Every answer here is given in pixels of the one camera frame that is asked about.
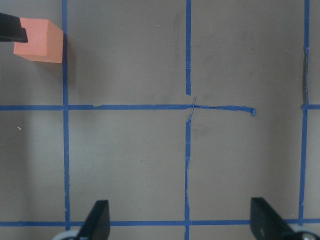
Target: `orange block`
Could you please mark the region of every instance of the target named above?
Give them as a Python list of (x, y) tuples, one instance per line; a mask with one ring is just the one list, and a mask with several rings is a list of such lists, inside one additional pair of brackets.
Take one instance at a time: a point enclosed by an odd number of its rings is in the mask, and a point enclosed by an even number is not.
[(13, 53), (38, 62), (62, 63), (64, 32), (48, 19), (20, 18), (27, 43), (15, 42)]

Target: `blue grid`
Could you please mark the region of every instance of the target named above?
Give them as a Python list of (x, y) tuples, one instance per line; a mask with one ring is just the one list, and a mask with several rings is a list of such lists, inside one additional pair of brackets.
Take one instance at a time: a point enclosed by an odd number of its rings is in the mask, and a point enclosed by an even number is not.
[[(250, 220), (190, 220), (188, 198), (188, 170), (191, 158), (191, 129), (192, 115), (195, 108), (213, 109), (224, 111), (242, 111), (252, 113), (256, 110), (246, 106), (207, 106), (193, 104), (138, 104), (138, 105), (69, 105), (68, 96), (68, 0), (62, 0), (62, 30), (63, 38), (63, 105), (2, 105), (0, 111), (63, 111), (63, 140), (64, 140), (64, 192), (65, 192), (65, 221), (2, 221), (0, 227), (65, 227), (69, 230), (72, 226), (81, 226), (83, 222), (71, 221), (70, 209), (70, 177), (69, 177), (69, 110), (186, 110), (192, 109), (185, 128), (185, 198), (184, 220), (179, 221), (111, 221), (111, 226), (185, 226), (184, 239), (189, 239), (190, 226), (232, 226), (249, 225)], [(306, 153), (307, 153), (307, 128), (308, 110), (320, 110), (320, 104), (309, 104), (308, 94), (308, 65), (309, 65), (309, 23), (310, 0), (304, 0), (304, 80), (305, 99), (302, 107), (302, 141), (301, 141), (301, 167), (298, 219), (287, 219), (289, 224), (319, 224), (320, 218), (304, 218), (305, 180), (306, 180)], [(191, 0), (186, 0), (186, 94), (191, 95)]]

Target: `orange cube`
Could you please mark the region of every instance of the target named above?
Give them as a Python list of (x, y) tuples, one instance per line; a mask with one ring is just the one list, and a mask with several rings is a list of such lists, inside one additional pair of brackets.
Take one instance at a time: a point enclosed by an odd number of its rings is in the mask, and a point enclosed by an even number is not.
[(20, 18), (27, 43), (15, 42), (13, 53), (38, 62), (62, 63), (64, 32), (48, 19)]

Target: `cube's top face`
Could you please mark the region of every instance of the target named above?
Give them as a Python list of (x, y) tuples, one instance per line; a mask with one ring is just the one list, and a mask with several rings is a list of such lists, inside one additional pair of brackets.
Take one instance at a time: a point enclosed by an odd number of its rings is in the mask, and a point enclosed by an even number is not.
[(28, 43), (14, 44), (14, 54), (17, 55), (48, 55), (48, 19), (20, 18), (21, 26), (25, 28)]

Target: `black object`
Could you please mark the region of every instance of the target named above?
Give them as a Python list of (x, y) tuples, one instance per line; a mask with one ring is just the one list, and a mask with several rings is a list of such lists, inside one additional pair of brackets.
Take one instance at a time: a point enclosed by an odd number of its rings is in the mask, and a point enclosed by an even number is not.
[(295, 232), (262, 197), (251, 198), (250, 228), (257, 240), (320, 240), (308, 231)]
[(96, 201), (76, 240), (107, 240), (110, 233), (108, 200)]
[(28, 42), (26, 29), (21, 27), (19, 17), (0, 13), (0, 42)]

